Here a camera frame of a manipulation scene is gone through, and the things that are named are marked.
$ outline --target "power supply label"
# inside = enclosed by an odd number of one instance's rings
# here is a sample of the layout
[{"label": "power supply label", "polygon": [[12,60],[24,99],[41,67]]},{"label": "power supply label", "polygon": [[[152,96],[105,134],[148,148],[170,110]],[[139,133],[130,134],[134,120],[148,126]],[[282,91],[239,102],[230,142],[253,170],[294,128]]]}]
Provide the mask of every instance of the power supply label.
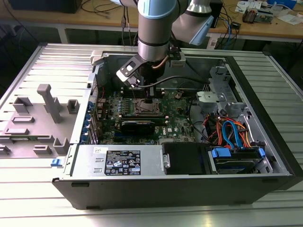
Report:
[{"label": "power supply label", "polygon": [[140,175],[141,157],[139,150],[108,150],[105,175]]}]

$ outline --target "computer case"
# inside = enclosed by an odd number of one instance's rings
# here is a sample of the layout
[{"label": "computer case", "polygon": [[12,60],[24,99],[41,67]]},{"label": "computer case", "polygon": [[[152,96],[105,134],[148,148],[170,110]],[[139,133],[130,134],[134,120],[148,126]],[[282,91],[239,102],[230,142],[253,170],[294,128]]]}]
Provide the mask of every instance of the computer case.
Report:
[{"label": "computer case", "polygon": [[15,10],[76,13],[82,0],[9,0]]},{"label": "computer case", "polygon": [[219,20],[219,16],[221,13],[223,3],[221,0],[211,0],[209,5],[210,5],[210,8],[212,8],[212,16],[214,17],[211,28],[215,28],[217,26],[217,23]]}]

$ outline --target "robotic arm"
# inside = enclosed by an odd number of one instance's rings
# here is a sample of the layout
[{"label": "robotic arm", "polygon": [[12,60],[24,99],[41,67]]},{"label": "robotic arm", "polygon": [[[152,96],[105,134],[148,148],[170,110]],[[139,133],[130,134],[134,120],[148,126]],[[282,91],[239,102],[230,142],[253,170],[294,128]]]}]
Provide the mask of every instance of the robotic arm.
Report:
[{"label": "robotic arm", "polygon": [[[178,50],[169,46],[171,32],[181,41],[200,45],[212,24],[210,0],[111,0],[127,7],[138,7],[138,55],[132,57],[117,76],[132,87],[153,84],[164,74],[165,61],[177,56]],[[145,90],[153,97],[155,86]]]}]

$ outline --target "green circuit board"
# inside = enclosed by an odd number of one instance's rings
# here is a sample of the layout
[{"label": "green circuit board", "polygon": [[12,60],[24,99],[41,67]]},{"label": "green circuit board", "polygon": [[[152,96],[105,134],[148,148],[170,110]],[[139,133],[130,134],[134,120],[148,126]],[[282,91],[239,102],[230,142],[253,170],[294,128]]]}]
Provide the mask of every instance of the green circuit board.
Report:
[{"label": "green circuit board", "polygon": [[[194,142],[194,132],[189,127],[186,115],[186,98],[176,99],[177,91],[165,91],[163,98],[153,99],[157,113],[154,116],[141,116],[140,100],[125,98],[113,93],[107,98],[108,117],[99,120],[102,128],[100,144],[145,144],[157,145],[163,142]],[[144,121],[156,124],[152,135],[125,136],[119,126],[125,121]]]}]

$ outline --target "motherboard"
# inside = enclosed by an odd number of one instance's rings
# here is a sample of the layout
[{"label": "motherboard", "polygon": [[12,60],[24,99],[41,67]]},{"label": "motherboard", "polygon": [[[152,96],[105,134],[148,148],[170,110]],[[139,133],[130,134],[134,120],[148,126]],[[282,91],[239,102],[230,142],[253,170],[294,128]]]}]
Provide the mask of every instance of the motherboard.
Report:
[{"label": "motherboard", "polygon": [[188,122],[188,97],[177,90],[157,92],[151,103],[135,89],[114,91],[100,98],[99,144],[194,142],[194,129]]}]

